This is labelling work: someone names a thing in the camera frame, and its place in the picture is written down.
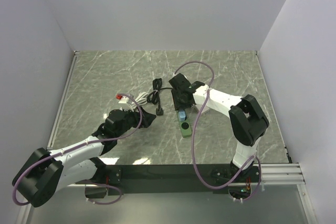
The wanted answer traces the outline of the small white charger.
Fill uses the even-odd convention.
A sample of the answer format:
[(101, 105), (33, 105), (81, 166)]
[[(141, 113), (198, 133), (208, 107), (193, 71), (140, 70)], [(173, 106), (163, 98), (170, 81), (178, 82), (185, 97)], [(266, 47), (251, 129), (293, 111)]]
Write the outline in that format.
[(209, 108), (207, 106), (205, 106), (203, 109), (202, 109), (202, 106), (201, 105), (194, 105), (197, 113), (201, 112), (201, 115), (204, 114), (204, 113), (207, 113), (209, 111)]

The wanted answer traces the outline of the blue charger plug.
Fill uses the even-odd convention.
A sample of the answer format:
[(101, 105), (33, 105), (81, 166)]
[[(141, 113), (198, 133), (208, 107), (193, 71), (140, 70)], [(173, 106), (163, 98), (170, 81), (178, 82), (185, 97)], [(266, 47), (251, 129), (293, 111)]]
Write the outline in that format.
[(186, 120), (186, 113), (184, 110), (179, 110), (178, 111), (178, 119), (180, 122), (183, 122)]

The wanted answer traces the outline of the green power strip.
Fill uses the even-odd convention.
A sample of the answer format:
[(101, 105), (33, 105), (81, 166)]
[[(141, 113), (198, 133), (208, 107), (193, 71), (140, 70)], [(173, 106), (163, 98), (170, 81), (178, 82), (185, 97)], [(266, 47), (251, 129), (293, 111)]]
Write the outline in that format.
[(186, 114), (186, 120), (183, 121), (183, 122), (180, 122), (179, 117), (178, 117), (178, 111), (176, 112), (176, 116), (177, 116), (177, 120), (178, 120), (178, 124), (179, 124), (179, 128), (180, 128), (181, 136), (182, 136), (182, 138), (191, 137), (192, 136), (192, 128), (191, 128), (190, 122), (188, 120), (187, 114)]

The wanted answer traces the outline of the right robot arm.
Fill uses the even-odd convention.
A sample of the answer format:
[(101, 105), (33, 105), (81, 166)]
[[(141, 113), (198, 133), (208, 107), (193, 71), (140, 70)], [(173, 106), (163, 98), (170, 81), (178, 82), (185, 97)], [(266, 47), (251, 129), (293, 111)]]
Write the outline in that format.
[(238, 141), (230, 175), (235, 181), (243, 181), (254, 162), (246, 161), (256, 154), (258, 143), (269, 127), (269, 121), (257, 99), (250, 94), (245, 97), (230, 95), (200, 81), (190, 83), (181, 73), (170, 79), (169, 84), (176, 110), (198, 105), (230, 119), (234, 137)]

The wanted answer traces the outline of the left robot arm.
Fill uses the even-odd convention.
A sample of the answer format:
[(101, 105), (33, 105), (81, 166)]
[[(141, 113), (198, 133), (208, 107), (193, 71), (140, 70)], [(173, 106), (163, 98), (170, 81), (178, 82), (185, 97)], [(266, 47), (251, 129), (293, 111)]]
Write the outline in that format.
[(115, 109), (85, 140), (53, 151), (36, 149), (12, 181), (14, 203), (23, 205), (16, 197), (20, 193), (26, 204), (40, 207), (68, 185), (83, 180), (101, 182), (106, 176), (106, 165), (99, 157), (112, 150), (119, 139), (130, 136), (131, 129), (148, 128), (155, 119), (156, 115), (144, 108)]

